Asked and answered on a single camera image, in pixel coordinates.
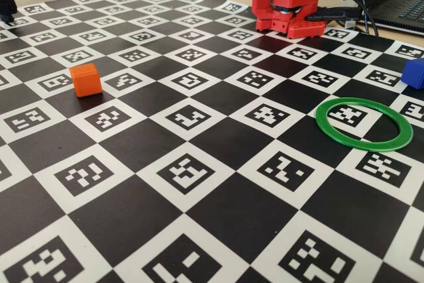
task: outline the orange cube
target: orange cube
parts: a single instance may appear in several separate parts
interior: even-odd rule
[[[101,93],[99,71],[93,63],[73,66],[69,71],[78,97]]]

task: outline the green ring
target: green ring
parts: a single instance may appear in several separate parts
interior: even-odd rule
[[[327,118],[329,111],[340,105],[361,105],[382,112],[395,121],[399,127],[399,135],[396,138],[386,142],[363,142],[342,134],[333,126],[331,126]],[[368,150],[370,152],[391,152],[393,150],[400,149],[408,145],[413,136],[412,126],[409,124],[405,117],[400,115],[394,109],[391,109],[381,103],[370,101],[368,99],[358,99],[355,97],[331,99],[322,103],[317,108],[315,119],[319,128],[335,141],[349,147]]]

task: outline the blue cube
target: blue cube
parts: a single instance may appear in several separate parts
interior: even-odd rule
[[[408,61],[401,80],[415,89],[424,89],[424,58]]]

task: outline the laptop keyboard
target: laptop keyboard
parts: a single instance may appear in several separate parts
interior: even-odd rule
[[[424,0],[416,0],[400,14],[399,18],[424,23]]]

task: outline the printed pattern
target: printed pattern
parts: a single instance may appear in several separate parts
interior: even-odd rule
[[[255,23],[226,0],[61,0],[0,23],[0,281],[424,282],[424,97],[401,81],[424,49]],[[78,99],[86,63],[103,93]],[[412,142],[329,139],[315,111],[344,96],[398,111]],[[328,118],[396,134],[358,105]]]

